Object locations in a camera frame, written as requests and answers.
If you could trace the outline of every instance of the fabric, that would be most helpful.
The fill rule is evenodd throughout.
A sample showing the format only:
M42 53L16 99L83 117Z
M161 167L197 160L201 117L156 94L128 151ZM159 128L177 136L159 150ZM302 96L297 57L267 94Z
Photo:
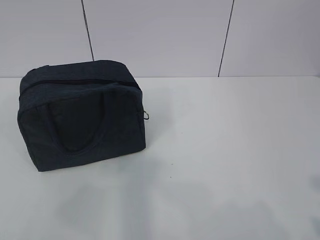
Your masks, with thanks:
M142 91L110 60L43 66L20 83L18 125L40 172L146 147Z

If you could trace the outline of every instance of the insulated bag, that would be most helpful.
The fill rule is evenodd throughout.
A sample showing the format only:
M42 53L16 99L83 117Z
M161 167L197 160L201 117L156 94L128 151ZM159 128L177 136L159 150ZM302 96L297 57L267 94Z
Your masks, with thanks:
M20 83L18 125L40 172L146 147L142 91L116 61L42 66Z

